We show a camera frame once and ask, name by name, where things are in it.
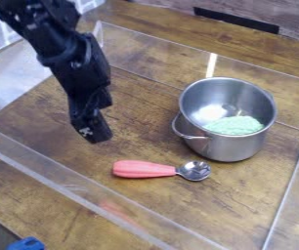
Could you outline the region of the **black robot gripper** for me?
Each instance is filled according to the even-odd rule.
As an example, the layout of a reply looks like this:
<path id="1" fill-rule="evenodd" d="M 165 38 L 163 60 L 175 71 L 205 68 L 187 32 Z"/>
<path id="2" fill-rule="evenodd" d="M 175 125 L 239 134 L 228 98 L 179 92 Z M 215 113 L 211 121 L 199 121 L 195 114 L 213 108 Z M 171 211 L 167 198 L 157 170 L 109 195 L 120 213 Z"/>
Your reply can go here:
<path id="1" fill-rule="evenodd" d="M 111 140 L 112 130 L 100 112 L 112 106 L 111 66 L 93 36 L 77 33 L 60 55 L 37 58 L 68 95 L 70 122 L 78 134 L 92 144 Z"/>

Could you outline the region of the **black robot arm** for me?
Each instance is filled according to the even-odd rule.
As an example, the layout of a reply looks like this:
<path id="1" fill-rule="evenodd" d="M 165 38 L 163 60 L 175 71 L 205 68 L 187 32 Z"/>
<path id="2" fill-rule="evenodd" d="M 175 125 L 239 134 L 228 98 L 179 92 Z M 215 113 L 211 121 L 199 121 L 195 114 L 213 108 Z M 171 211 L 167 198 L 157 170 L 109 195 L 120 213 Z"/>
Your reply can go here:
<path id="1" fill-rule="evenodd" d="M 96 38 L 77 30 L 69 0 L 0 0 L 0 20 L 24 37 L 68 96 L 70 123 L 93 144 L 112 138 L 101 110 L 112 106 L 111 66 Z"/>

